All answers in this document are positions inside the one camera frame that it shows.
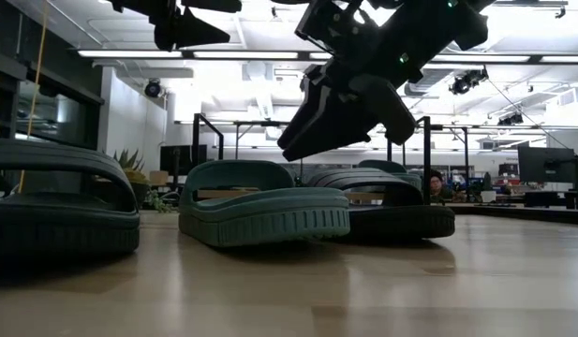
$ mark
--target spotlight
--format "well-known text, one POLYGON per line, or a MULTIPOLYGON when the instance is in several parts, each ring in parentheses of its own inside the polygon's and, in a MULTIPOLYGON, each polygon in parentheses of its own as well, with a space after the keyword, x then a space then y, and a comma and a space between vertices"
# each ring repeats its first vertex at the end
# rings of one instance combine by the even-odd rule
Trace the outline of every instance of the spotlight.
POLYGON ((159 79, 150 79, 147 86, 145 86, 145 94, 151 98, 160 98, 166 93, 166 90, 161 86, 159 79))
POLYGON ((515 125, 523 124, 524 118, 521 113, 516 113, 511 117, 511 122, 515 125))
POLYGON ((182 0, 184 9, 176 5, 176 1, 147 0, 108 0, 113 9, 123 12, 128 8, 149 17, 149 23, 155 26, 154 42, 162 51, 172 51, 191 46, 213 43, 226 43, 230 35, 195 17, 190 7, 216 10, 227 13, 241 11, 239 0, 201 1, 182 0))
POLYGON ((497 126, 512 126, 524 123, 524 118, 521 113, 515 113, 509 117, 505 117, 498 121, 497 126))
POLYGON ((483 70, 468 70, 463 75, 455 77, 455 81, 449 86, 449 91, 454 95, 463 95, 486 80, 488 80, 486 66, 483 70))

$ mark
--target ceiling light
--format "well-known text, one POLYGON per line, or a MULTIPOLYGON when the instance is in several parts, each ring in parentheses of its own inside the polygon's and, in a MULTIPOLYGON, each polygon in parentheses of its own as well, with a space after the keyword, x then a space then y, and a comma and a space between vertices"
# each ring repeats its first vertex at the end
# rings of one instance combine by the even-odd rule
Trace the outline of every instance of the ceiling light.
POLYGON ((476 64, 491 64, 491 63, 523 63, 527 62, 530 56, 520 55, 497 55, 497 54, 453 54, 453 55, 437 55, 432 62, 457 62, 457 63, 476 63, 476 64))
POLYGON ((312 60, 329 60, 331 57, 333 57, 333 56, 330 55, 328 52, 310 52, 309 53, 309 58, 312 60))
POLYGON ((483 70, 482 65, 458 65, 458 64, 427 64, 424 69, 445 69, 445 70, 483 70))
POLYGON ((488 80, 486 68, 482 70, 468 70, 465 74, 455 77, 455 81, 449 86, 449 91, 454 95, 463 95, 470 89, 480 85, 481 81, 486 80, 488 80))
POLYGON ((576 55, 543 56, 541 63, 578 63, 576 55))
POLYGON ((113 59, 183 58, 180 51, 78 51, 81 57, 113 59))
POLYGON ((479 125, 478 128, 490 129, 490 130, 503 130, 503 129, 518 129, 518 130, 531 130, 535 128, 533 125, 479 125))
POLYGON ((296 59, 296 51, 195 51, 195 58, 199 59, 296 59))
MULTIPOLYGON (((193 121, 180 121, 182 125, 193 125, 193 121)), ((210 122, 212 125, 234 125, 234 122, 210 122)), ((205 125, 205 122, 200 122, 199 125, 205 125)))
POLYGON ((302 78, 304 76, 304 72, 302 70, 297 69, 274 69, 275 76, 294 76, 295 78, 302 78))

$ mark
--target desk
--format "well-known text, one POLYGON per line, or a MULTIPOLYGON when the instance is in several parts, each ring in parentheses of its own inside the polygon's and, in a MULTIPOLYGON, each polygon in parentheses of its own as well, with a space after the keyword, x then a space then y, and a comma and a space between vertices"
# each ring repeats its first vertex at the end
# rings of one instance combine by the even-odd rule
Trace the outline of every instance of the desk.
POLYGON ((569 191, 563 194, 566 198, 566 207, 569 210, 578 210, 578 191, 569 191))
MULTIPOLYGON (((259 191, 242 191, 242 190, 200 190, 197 194, 198 198, 236 198, 245 196, 251 193, 258 193, 259 191)), ((383 193, 367 193, 367 192, 346 192, 345 197, 351 201, 375 201, 383 200, 383 193)))
POLYGON ((471 203, 451 203, 446 206, 450 207, 455 214, 458 215, 486 215, 578 225, 578 210, 566 210, 566 208, 562 206, 555 206, 549 209, 525 207, 520 204, 512 205, 512 207, 492 207, 475 206, 471 203))
POLYGON ((225 251, 174 215, 135 254, 7 266, 0 337, 578 336, 578 227, 463 215, 432 241, 225 251))

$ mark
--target wall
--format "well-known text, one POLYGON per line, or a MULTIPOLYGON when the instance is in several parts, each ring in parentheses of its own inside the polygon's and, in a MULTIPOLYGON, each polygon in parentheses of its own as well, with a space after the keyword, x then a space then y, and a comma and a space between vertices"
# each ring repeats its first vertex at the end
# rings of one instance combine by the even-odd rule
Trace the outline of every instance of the wall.
POLYGON ((179 101, 176 94, 168 94, 166 104, 168 120, 166 122, 166 145, 189 145, 193 142, 193 125, 175 124, 176 110, 179 107, 179 101))
POLYGON ((109 155, 139 150, 145 161, 143 172, 158 170, 168 113, 118 79, 111 67, 103 69, 101 87, 106 104, 99 116, 98 149, 109 155))
POLYGON ((552 137, 547 137, 547 147, 573 149, 578 154, 578 130, 556 131, 550 133, 552 137))

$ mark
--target cable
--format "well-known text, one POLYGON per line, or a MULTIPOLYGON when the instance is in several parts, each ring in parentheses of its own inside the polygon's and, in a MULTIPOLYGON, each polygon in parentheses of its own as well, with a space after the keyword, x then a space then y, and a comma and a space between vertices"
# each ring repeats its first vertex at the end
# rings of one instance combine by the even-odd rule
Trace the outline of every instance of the cable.
MULTIPOLYGON (((30 140, 30 134, 33 130, 33 117, 35 117, 35 107, 37 106, 37 96, 38 96, 38 79, 41 75, 41 65, 43 64, 43 49, 45 47, 45 36, 47 35, 47 19, 49 18, 49 1, 43 0, 43 31, 41 33, 41 43, 38 46, 38 60, 37 60, 37 74, 35 75, 35 92, 33 93, 33 102, 30 107, 30 116, 28 120, 28 129, 26 130, 26 139, 30 140)), ((18 193, 22 192, 22 187, 24 186, 24 173, 20 177, 20 186, 18 187, 18 193)))
POLYGON ((521 109, 519 109, 517 107, 517 105, 515 105, 513 102, 511 102, 511 100, 491 81, 491 79, 486 79, 489 83, 491 83, 495 89, 503 96, 503 98, 507 99, 508 102, 510 102, 511 106, 516 109, 519 113, 521 113, 522 115, 524 115, 524 117, 526 117, 533 125, 535 125, 537 128, 539 128, 545 135, 547 135, 547 137, 552 138, 554 141, 556 141, 559 145, 563 146, 566 149, 569 149, 569 147, 566 146, 566 144, 562 143, 561 141, 559 141, 559 139, 555 138, 553 135, 551 135, 547 130, 545 130, 541 125, 539 125, 538 123, 534 122, 532 120, 532 118, 528 117, 528 115, 526 115, 521 109))

